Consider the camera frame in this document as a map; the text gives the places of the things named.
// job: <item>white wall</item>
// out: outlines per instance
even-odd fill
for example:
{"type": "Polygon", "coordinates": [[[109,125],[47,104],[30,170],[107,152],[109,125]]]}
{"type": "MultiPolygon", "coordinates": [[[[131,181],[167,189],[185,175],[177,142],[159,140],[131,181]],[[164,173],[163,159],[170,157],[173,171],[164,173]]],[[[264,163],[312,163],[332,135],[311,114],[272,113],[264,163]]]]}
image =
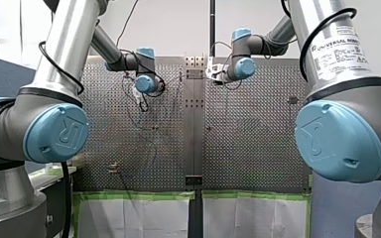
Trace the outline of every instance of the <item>white wall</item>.
{"type": "MultiPolygon", "coordinates": [[[[110,1],[106,14],[100,17],[101,26],[113,41],[122,31],[134,2],[110,1]]],[[[240,27],[266,34],[284,14],[278,0],[216,2],[216,39],[226,43],[230,43],[231,33],[240,27]]],[[[381,74],[381,1],[346,0],[346,3],[358,9],[354,19],[358,35],[373,70],[381,74]]],[[[50,11],[41,0],[0,0],[0,6],[8,4],[12,8],[0,7],[0,58],[35,68],[40,57],[37,43],[46,39],[50,29],[50,11]]],[[[208,0],[140,0],[119,47],[128,50],[152,47],[157,56],[199,56],[208,54],[208,45],[208,0]]],[[[294,43],[285,58],[297,59],[299,53],[294,43]]],[[[217,46],[218,56],[228,54],[228,49],[217,46]]]]}
{"type": "Polygon", "coordinates": [[[42,0],[0,0],[0,59],[35,69],[51,24],[42,0]]]}
{"type": "MultiPolygon", "coordinates": [[[[135,0],[109,3],[101,26],[116,41],[135,0]]],[[[200,56],[209,48],[209,1],[140,0],[119,43],[122,49],[153,47],[157,56],[200,56]]]]}

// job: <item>sticker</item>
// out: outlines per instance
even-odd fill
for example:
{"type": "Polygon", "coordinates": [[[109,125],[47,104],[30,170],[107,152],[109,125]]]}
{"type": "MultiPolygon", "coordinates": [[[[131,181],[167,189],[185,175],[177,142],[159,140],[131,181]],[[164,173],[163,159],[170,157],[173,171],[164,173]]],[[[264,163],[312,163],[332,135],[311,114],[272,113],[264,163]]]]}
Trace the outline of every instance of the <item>sticker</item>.
{"type": "Polygon", "coordinates": [[[331,80],[345,70],[370,69],[354,28],[337,27],[336,31],[338,36],[312,43],[318,78],[331,80]]]}

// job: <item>universal robots logo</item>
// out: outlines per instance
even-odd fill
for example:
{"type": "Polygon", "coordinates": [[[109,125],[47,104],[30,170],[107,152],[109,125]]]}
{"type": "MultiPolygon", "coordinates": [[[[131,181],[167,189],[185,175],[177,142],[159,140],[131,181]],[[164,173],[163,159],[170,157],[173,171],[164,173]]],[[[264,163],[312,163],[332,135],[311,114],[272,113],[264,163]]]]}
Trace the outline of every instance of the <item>universal robots logo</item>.
{"type": "Polygon", "coordinates": [[[63,129],[60,133],[60,142],[57,145],[76,150],[83,128],[84,124],[82,122],[65,116],[63,119],[63,129]]]}

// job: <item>perforated metal panel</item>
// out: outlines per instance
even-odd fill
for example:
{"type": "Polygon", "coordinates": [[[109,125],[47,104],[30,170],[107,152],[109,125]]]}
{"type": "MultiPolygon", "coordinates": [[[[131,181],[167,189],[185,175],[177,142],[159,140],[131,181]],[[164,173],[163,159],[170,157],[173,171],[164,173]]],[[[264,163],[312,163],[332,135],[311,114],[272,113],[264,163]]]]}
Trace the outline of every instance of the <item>perforated metal panel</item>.
{"type": "Polygon", "coordinates": [[[79,155],[83,167],[74,180],[76,190],[124,189],[121,175],[109,173],[115,163],[128,189],[184,189],[183,59],[157,58],[156,63],[168,89],[147,97],[150,110],[143,113],[127,96],[132,97],[132,82],[125,78],[122,87],[124,73],[107,71],[100,58],[88,60],[81,100],[90,134],[79,155]]]}
{"type": "Polygon", "coordinates": [[[237,90],[206,84],[203,186],[305,191],[310,170],[294,138],[295,120],[306,95],[298,61],[256,61],[256,74],[237,90]],[[290,104],[291,97],[297,97],[298,103],[290,104]]]}

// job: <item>light blue joint cap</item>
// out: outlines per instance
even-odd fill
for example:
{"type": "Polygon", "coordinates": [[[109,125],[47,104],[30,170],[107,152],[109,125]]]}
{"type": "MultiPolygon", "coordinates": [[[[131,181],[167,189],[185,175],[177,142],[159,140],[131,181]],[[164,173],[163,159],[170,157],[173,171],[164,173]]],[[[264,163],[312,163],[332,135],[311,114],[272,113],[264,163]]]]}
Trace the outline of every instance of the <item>light blue joint cap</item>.
{"type": "Polygon", "coordinates": [[[57,104],[36,117],[27,130],[23,149],[39,164],[65,162],[78,153],[88,137],[85,112],[69,103],[57,104]]]}
{"type": "Polygon", "coordinates": [[[140,75],[135,80],[135,87],[142,93],[151,93],[157,90],[156,82],[148,75],[140,75]]]}
{"type": "Polygon", "coordinates": [[[154,49],[152,48],[138,48],[137,53],[144,57],[154,59],[156,55],[154,54],[154,49]]]}
{"type": "Polygon", "coordinates": [[[252,31],[249,28],[239,28],[233,32],[231,41],[237,41],[240,38],[252,35],[252,31]]]}
{"type": "Polygon", "coordinates": [[[296,124],[299,151],[320,176],[352,182],[381,177],[379,137],[351,108],[333,101],[315,101],[301,110],[296,124]]]}
{"type": "Polygon", "coordinates": [[[255,61],[251,58],[240,59],[235,66],[235,73],[238,79],[246,79],[256,71],[255,61]]]}

